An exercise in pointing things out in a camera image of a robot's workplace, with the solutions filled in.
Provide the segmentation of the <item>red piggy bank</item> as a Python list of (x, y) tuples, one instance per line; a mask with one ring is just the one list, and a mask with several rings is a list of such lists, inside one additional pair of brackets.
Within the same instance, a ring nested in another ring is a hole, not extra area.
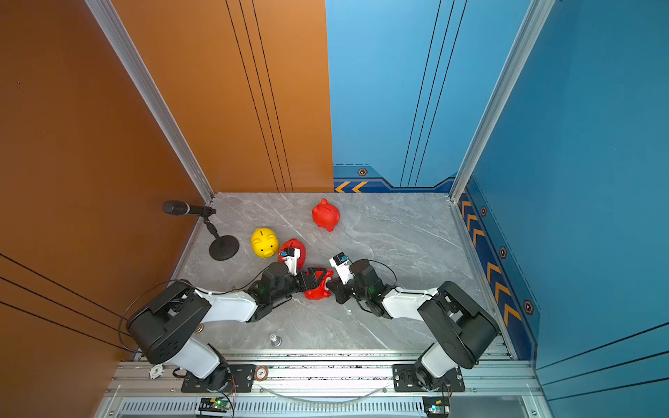
[(330, 204), (326, 198), (323, 198), (312, 209), (312, 219), (319, 228), (332, 233), (341, 219), (341, 214), (337, 207)]
[(293, 249), (299, 249), (300, 250), (300, 257), (297, 261), (297, 267), (299, 270), (302, 270), (304, 267), (304, 264), (306, 262), (306, 256), (307, 256), (307, 250), (305, 245), (297, 240), (297, 239), (291, 239), (282, 244), (280, 247), (280, 251), (278, 253), (278, 261), (283, 261), (283, 256), (282, 252), (284, 252), (288, 248), (293, 248)]
[(323, 299), (327, 299), (331, 296), (331, 292), (327, 288), (327, 282), (329, 279), (332, 279), (334, 276), (334, 272), (332, 270), (328, 271), (327, 278), (325, 278), (320, 285), (321, 289), (321, 296), (320, 297), (306, 297), (310, 301), (320, 301)]

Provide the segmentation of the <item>yellow piggy bank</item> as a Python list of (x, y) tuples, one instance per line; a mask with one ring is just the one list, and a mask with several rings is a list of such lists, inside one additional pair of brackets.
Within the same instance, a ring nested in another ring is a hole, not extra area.
[(261, 227), (256, 229), (251, 236), (251, 247), (259, 258), (266, 259), (277, 254), (280, 242), (272, 229)]

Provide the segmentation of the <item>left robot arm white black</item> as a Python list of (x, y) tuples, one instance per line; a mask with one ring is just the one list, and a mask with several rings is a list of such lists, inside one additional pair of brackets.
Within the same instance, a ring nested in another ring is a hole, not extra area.
[(295, 294), (322, 287), (333, 275), (327, 268), (293, 273), (275, 261), (244, 289), (213, 292), (178, 280), (138, 310), (126, 329), (153, 365), (171, 363), (203, 384), (207, 391), (226, 392), (232, 371), (224, 356), (193, 337), (210, 322), (257, 322)]

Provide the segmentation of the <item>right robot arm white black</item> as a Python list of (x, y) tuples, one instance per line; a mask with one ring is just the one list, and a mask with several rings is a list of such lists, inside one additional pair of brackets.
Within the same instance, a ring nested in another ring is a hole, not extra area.
[(383, 283), (368, 259), (353, 262), (339, 253), (329, 262), (338, 277), (327, 288), (339, 304), (354, 299), (376, 317), (418, 320), (430, 330), (434, 342), (409, 369), (411, 388), (463, 391), (461, 370), (473, 369), (501, 334), (493, 317), (452, 281), (410, 290)]

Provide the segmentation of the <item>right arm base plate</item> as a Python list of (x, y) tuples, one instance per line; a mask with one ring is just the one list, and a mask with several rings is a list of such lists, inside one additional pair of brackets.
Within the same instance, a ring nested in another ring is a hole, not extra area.
[(424, 367), (416, 364), (394, 364), (393, 383), (395, 392), (465, 392), (465, 384), (460, 367), (454, 367), (441, 377), (435, 377)]

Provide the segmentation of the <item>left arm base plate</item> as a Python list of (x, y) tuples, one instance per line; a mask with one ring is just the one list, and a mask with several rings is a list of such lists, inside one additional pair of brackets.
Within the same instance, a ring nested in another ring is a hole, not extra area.
[(250, 393), (254, 385), (256, 367), (253, 364), (219, 366), (206, 378), (186, 372), (180, 391), (182, 393)]

